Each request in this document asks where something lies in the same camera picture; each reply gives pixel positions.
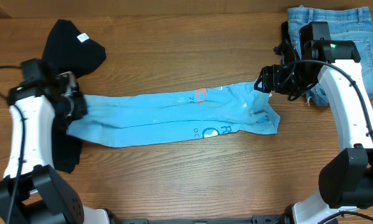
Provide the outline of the light blue t-shirt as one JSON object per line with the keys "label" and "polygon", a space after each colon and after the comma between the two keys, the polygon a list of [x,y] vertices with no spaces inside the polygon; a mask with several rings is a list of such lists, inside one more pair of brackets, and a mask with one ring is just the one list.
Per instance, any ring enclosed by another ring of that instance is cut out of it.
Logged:
{"label": "light blue t-shirt", "polygon": [[280,116],[252,82],[138,96],[87,95],[67,133],[108,147],[144,146],[246,131],[276,134]]}

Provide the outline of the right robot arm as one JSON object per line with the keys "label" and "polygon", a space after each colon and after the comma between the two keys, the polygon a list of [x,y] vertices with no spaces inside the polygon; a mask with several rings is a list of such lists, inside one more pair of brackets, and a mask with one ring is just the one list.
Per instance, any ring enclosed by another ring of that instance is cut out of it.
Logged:
{"label": "right robot arm", "polygon": [[339,138],[338,155],[319,173],[318,190],[290,205],[283,223],[331,223],[373,206],[373,109],[355,43],[310,40],[303,57],[287,41],[273,50],[281,62],[262,68],[255,89],[280,93],[293,101],[320,85]]}

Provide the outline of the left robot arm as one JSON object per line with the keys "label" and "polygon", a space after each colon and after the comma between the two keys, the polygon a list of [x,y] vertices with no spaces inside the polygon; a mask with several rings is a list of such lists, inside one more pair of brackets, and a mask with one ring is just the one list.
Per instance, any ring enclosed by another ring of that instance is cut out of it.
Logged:
{"label": "left robot arm", "polygon": [[54,119],[74,118],[83,102],[72,72],[31,75],[9,90],[12,143],[0,181],[0,217],[6,223],[117,223],[107,209],[84,206],[54,167]]}

